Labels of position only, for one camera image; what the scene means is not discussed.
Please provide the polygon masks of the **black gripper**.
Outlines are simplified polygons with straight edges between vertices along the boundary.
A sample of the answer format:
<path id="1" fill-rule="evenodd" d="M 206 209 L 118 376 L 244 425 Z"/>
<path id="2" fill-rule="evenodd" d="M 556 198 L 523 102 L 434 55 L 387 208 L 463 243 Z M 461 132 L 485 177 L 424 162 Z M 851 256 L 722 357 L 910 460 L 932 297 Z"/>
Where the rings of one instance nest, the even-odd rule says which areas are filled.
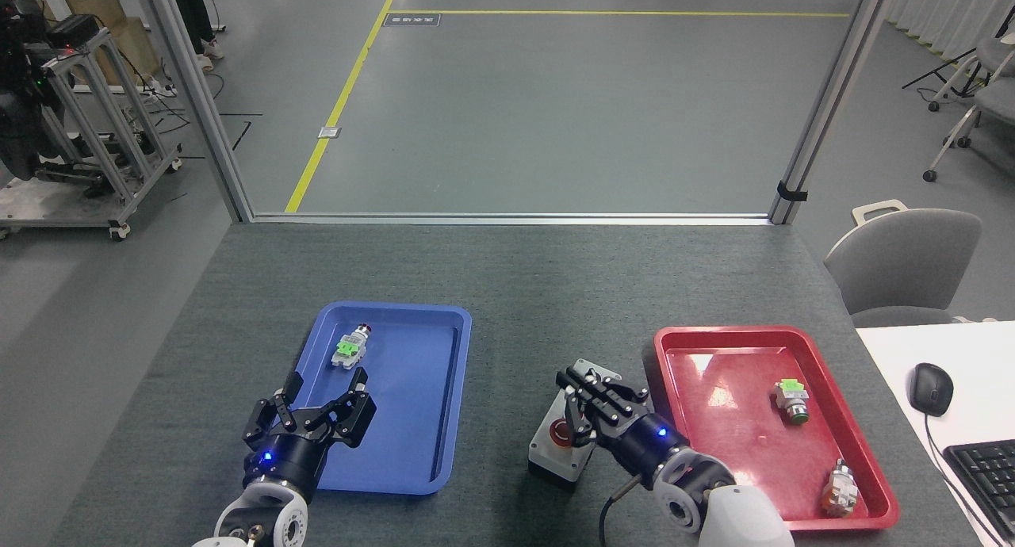
<path id="1" fill-rule="evenodd" d="M 368 380 L 365 367 L 355 367 L 345 392 L 323 406 L 304 407 L 301 412 L 308 416 L 301 428 L 309 436 L 304 438 L 286 433 L 297 428 L 291 405 L 304 384 L 304 378 L 290 371 L 282 388 L 256 402 L 243 428 L 243 442 L 251 452 L 244 459 L 242 485 L 256 480 L 284 481 L 301 496 L 315 495 L 326 465 L 327 446 L 358 447 L 370 427 L 377 405 L 366 391 Z M 282 421 L 286 432 L 268 435 L 276 420 Z"/>
<path id="2" fill-rule="evenodd" d="M 591 364 L 559 370 L 555 382 L 563 391 L 563 420 L 572 446 L 607 447 L 642 484 L 655 483 L 659 467 L 675 450 L 689 447 L 689 439 L 665 418 L 645 416 L 652 413 L 647 388 Z M 624 422 L 630 422 L 626 430 Z"/>

